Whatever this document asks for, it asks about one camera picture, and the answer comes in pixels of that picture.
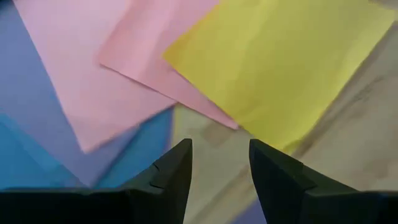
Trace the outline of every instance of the origami paper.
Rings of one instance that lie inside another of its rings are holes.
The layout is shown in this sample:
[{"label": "origami paper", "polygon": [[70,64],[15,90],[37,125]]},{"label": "origami paper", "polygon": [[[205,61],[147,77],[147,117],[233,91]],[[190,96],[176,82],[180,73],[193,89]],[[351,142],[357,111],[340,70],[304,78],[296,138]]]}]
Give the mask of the origami paper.
[{"label": "origami paper", "polygon": [[117,187],[123,184],[170,149],[173,110],[165,110],[141,124],[137,135],[96,188]]},{"label": "origami paper", "polygon": [[72,178],[66,168],[20,130],[13,120],[0,114],[0,189],[62,187]]},{"label": "origami paper", "polygon": [[238,125],[162,58],[178,36],[218,0],[135,0],[106,41],[99,61],[231,128]]},{"label": "origami paper", "polygon": [[311,130],[393,20],[363,0],[222,1],[165,58],[238,124],[283,150]]},{"label": "origami paper", "polygon": [[[84,154],[12,1],[0,3],[0,30],[0,114],[15,121],[75,177],[92,186],[136,130],[132,128],[97,151]],[[39,154],[32,158],[43,164],[45,157]]]},{"label": "origami paper", "polygon": [[14,2],[84,152],[174,104],[95,60],[130,0]]},{"label": "origami paper", "polygon": [[[96,188],[119,186],[170,147],[172,111],[165,110],[142,125],[139,137],[128,144]],[[0,114],[0,149],[0,189],[86,187],[3,114]]]}]

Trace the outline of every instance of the purple paper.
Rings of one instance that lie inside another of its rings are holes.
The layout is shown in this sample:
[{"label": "purple paper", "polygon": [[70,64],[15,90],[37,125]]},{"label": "purple paper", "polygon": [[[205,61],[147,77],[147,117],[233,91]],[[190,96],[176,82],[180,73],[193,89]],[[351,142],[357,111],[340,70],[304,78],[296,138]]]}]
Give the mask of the purple paper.
[{"label": "purple paper", "polygon": [[238,216],[233,224],[267,224],[260,201],[256,200],[246,211]]},{"label": "purple paper", "polygon": [[[12,1],[0,1],[0,113],[60,161],[83,184],[93,186],[135,135],[131,129],[91,154],[80,150]],[[55,169],[56,163],[47,164]]]}]

